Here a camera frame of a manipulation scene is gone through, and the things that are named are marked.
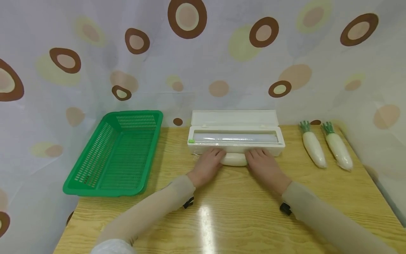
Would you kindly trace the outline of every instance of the plastic wrap roll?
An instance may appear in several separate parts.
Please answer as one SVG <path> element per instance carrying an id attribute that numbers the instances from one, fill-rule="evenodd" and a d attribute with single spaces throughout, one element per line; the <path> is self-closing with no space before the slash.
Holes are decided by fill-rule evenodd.
<path id="1" fill-rule="evenodd" d="M 273 134 L 245 134 L 245 133 L 195 133 L 195 142 L 241 142 L 241 143 L 277 143 L 278 138 Z"/>

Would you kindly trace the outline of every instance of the forearm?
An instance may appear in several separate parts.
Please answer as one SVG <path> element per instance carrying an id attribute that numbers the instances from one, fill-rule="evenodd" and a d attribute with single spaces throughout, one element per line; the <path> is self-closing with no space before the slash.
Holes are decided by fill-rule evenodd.
<path id="1" fill-rule="evenodd" d="M 371 232 L 296 182 L 287 187 L 282 198 L 298 220 L 320 233 L 343 253 L 396 253 Z"/>
<path id="2" fill-rule="evenodd" d="M 187 176 L 176 178 L 166 188 L 145 198 L 110 222 L 100 234 L 96 245 L 109 239 L 122 239 L 132 245 L 153 223 L 184 205 L 194 191 L 195 187 Z"/>

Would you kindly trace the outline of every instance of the green stem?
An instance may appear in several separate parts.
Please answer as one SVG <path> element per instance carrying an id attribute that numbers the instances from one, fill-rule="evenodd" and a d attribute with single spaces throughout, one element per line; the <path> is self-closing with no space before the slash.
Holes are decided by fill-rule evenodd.
<path id="1" fill-rule="evenodd" d="M 325 124 L 323 124 L 322 127 L 323 127 L 324 132 L 326 133 L 326 135 L 334 133 L 333 124 L 331 122 L 326 122 Z"/>
<path id="2" fill-rule="evenodd" d="M 310 123 L 309 121 L 302 121 L 299 123 L 299 126 L 303 133 L 310 131 Z"/>

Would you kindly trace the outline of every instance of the black wrist strap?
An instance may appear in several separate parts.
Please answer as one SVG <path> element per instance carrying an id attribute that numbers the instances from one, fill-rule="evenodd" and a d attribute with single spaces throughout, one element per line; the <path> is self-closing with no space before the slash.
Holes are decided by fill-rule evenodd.
<path id="1" fill-rule="evenodd" d="M 281 206 L 279 207 L 279 210 L 289 216 L 292 211 L 290 210 L 290 206 L 286 203 L 282 203 Z"/>
<path id="2" fill-rule="evenodd" d="M 194 201 L 194 197 L 191 197 L 184 205 L 183 207 L 186 209 L 188 207 L 190 207 L 191 205 L 193 205 L 193 201 Z"/>

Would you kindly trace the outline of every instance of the white box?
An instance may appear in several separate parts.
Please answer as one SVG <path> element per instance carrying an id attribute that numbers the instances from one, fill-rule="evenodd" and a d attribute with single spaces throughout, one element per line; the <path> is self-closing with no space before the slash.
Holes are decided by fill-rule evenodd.
<path id="1" fill-rule="evenodd" d="M 265 148 L 278 156 L 285 148 L 278 125 L 275 110 L 194 110 L 188 147 L 192 154 L 202 154 L 213 146 L 223 148 L 227 153 Z"/>

